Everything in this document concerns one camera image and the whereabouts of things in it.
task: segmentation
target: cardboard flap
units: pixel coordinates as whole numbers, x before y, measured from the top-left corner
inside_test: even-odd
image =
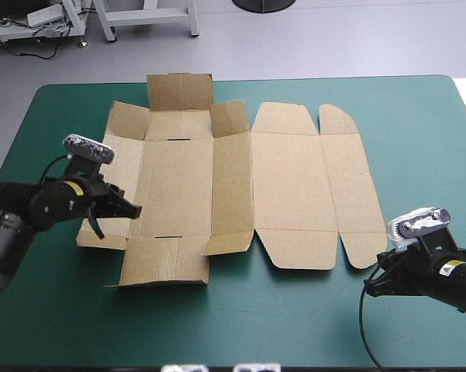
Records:
[[[212,75],[148,75],[152,111],[209,110],[213,102]]]
[[[335,231],[258,229],[272,263],[281,269],[330,270],[336,264]]]
[[[376,263],[376,255],[386,251],[388,237],[384,232],[342,232],[341,240],[351,266],[365,269]]]
[[[213,256],[216,254],[245,252],[250,248],[253,236],[253,230],[213,235],[203,250],[202,255]]]
[[[304,105],[264,102],[252,133],[304,134],[317,136],[317,129]]]
[[[241,99],[212,105],[210,119],[215,138],[250,131],[247,110]]]
[[[214,139],[212,179],[212,237],[204,255],[243,252],[254,234],[254,204],[251,175],[251,144],[246,113],[236,120],[231,112],[243,112],[242,101],[216,105],[212,114],[220,125]]]
[[[168,281],[209,282],[208,257],[200,253],[209,236],[155,239],[137,236],[128,240],[120,286]]]
[[[334,105],[319,107],[320,134],[358,133],[357,123],[349,114]]]
[[[385,222],[360,134],[338,134],[355,125],[354,120],[335,106],[324,106],[323,111],[331,115],[320,116],[320,128],[322,133],[329,132],[331,135],[322,135],[321,140],[338,229],[341,236],[346,237],[343,238],[343,244],[350,263],[357,263],[355,267],[363,268],[363,263],[367,266],[374,264],[376,253],[386,248],[382,240],[385,236]],[[379,239],[374,237],[364,240],[365,236],[377,236]]]
[[[105,234],[105,238],[100,239],[89,226],[83,226],[76,237],[76,244],[92,248],[106,248],[108,250],[125,250],[127,238],[124,236]]]
[[[148,123],[148,108],[114,101],[107,122],[107,133],[133,140],[143,140]]]

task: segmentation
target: green table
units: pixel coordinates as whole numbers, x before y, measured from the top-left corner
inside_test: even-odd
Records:
[[[220,81],[216,102],[243,98],[253,122],[263,101],[330,102],[357,121],[389,220],[442,205],[466,248],[466,109],[442,76]],[[112,100],[148,105],[145,84],[41,88],[0,172],[37,181],[62,139],[100,140]],[[54,174],[61,172],[54,169]],[[104,288],[121,252],[78,248],[80,222],[40,234],[0,295],[0,364],[161,365],[278,361],[286,366],[371,366],[357,323],[369,271],[338,248],[329,272],[274,268],[258,238],[246,253],[211,259],[208,287]],[[384,365],[466,366],[466,315],[428,298],[368,299],[370,344]]]

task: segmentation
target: white cart leg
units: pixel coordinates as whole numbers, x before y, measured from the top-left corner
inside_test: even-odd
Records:
[[[196,15],[195,0],[186,0],[188,6],[189,25],[192,29],[192,36],[200,35],[198,31],[198,17]]]
[[[69,20],[72,22],[72,26],[74,27],[72,31],[78,35],[84,34],[85,29],[78,17],[78,14],[76,13],[74,3],[71,0],[62,0],[62,4],[64,4]]]
[[[107,41],[116,41],[116,36],[110,28],[109,22],[107,21],[107,17],[105,16],[105,0],[93,0],[93,3],[95,4],[96,12],[98,13],[98,18],[100,19],[100,23],[102,24],[105,38],[107,39]]]

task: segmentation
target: power strip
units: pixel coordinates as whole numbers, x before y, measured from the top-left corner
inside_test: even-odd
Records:
[[[37,27],[46,23],[57,21],[63,17],[64,10],[62,9],[62,5],[56,4],[28,14],[28,24],[29,27]]]

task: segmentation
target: cardboard panel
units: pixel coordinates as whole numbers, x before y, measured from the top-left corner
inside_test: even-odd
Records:
[[[133,140],[142,140],[148,129],[149,111],[146,107],[114,101],[107,122],[108,133]]]
[[[146,142],[133,235],[210,235],[212,139]]]
[[[256,229],[336,231],[318,136],[251,133]]]
[[[376,262],[376,253],[386,250],[385,223],[368,167],[360,134],[354,121],[334,106],[321,106],[321,136],[337,225],[350,263],[358,268]]]
[[[150,108],[154,111],[209,110],[213,102],[212,75],[148,75]]]
[[[317,129],[304,105],[264,102],[255,118],[252,132],[317,135]]]
[[[150,112],[146,141],[212,138],[209,111]]]
[[[250,132],[247,110],[241,99],[212,105],[210,117],[215,138]]]
[[[128,240],[119,285],[168,281],[209,282],[209,262],[200,253],[209,236],[155,239],[137,236]]]
[[[300,105],[263,104],[251,146],[254,225],[274,265],[331,268],[336,217],[320,138],[308,111]]]
[[[330,270],[336,264],[336,231],[258,229],[272,263],[281,269]]]
[[[247,250],[254,234],[250,133],[214,140],[212,238],[204,254]]]

